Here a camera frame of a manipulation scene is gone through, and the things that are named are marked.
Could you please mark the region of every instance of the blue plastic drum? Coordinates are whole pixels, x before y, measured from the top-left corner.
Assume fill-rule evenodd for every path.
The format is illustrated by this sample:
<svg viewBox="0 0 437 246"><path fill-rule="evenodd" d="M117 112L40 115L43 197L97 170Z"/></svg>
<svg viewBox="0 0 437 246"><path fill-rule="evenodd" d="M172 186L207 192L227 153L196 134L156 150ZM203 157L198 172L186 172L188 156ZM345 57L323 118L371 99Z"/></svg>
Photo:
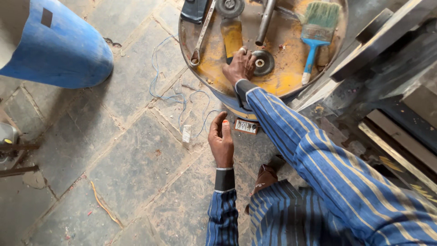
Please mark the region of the blue plastic drum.
<svg viewBox="0 0 437 246"><path fill-rule="evenodd" d="M5 0L2 9L1 75L73 89L111 73L113 54L100 33L59 1Z"/></svg>

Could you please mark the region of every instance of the shirt cuff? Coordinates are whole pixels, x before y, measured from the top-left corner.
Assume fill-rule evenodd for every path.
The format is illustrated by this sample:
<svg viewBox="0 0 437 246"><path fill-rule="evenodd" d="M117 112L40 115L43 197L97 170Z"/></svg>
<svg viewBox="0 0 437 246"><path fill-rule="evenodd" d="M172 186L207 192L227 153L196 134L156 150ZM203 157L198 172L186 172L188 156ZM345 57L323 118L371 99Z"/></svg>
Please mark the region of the shirt cuff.
<svg viewBox="0 0 437 246"><path fill-rule="evenodd" d="M231 190L235 190L234 168L217 168L214 191L217 193L226 193Z"/></svg>
<svg viewBox="0 0 437 246"><path fill-rule="evenodd" d="M240 79L235 83L235 89L243 102L247 102L246 93L253 91L255 88L259 87L247 79Z"/></svg>

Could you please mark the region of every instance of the black pouch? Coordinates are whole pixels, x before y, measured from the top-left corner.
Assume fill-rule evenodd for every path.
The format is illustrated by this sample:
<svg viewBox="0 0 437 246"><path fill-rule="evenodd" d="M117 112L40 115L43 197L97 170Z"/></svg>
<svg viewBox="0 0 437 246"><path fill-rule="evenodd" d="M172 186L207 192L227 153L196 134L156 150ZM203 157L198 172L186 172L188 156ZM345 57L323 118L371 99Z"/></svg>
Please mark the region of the black pouch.
<svg viewBox="0 0 437 246"><path fill-rule="evenodd" d="M208 0L185 0L180 17L184 21L200 25L203 22L207 5Z"/></svg>

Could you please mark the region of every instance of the blue brush handle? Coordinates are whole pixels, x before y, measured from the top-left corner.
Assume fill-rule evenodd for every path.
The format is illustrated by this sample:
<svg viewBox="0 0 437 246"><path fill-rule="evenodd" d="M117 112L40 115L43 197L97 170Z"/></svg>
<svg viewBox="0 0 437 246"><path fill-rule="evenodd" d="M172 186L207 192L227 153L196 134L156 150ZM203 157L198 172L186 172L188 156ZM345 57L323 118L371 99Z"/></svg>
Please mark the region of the blue brush handle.
<svg viewBox="0 0 437 246"><path fill-rule="evenodd" d="M330 42L320 41L316 39L302 39L304 43L309 45L309 54L306 60L305 69L302 76L302 84L307 84L311 77L312 66L314 65L314 59L316 58L317 47L323 45L329 45Z"/></svg>

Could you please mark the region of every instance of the debris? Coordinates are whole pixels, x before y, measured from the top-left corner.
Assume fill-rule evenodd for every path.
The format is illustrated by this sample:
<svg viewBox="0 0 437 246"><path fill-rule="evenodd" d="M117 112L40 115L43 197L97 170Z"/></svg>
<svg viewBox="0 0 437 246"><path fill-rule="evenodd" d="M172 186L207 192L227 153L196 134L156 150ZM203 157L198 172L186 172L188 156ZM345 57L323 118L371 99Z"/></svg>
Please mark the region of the debris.
<svg viewBox="0 0 437 246"><path fill-rule="evenodd" d="M191 125L184 125L184 130L182 131L182 142L189 143L191 137Z"/></svg>
<svg viewBox="0 0 437 246"><path fill-rule="evenodd" d="M36 189L42 189L45 187L44 177L41 171L27 172L23 176L23 182Z"/></svg>
<svg viewBox="0 0 437 246"><path fill-rule="evenodd" d="M97 198L97 192L96 192L96 187L94 187L94 183L93 183L93 181L91 181L91 185L93 186L93 191L94 191L94 196L96 197L96 200L97 200L97 202L99 203L99 205L108 213L108 215L109 215L109 217L113 220L113 221L115 221L122 229L123 229L123 226L121 225L121 222L120 221L118 221L118 219L116 219L116 218L114 218L114 217L112 217L112 215L111 215L111 213L108 211L108 209L106 209L103 205L102 205L102 203L99 201L99 199Z"/></svg>

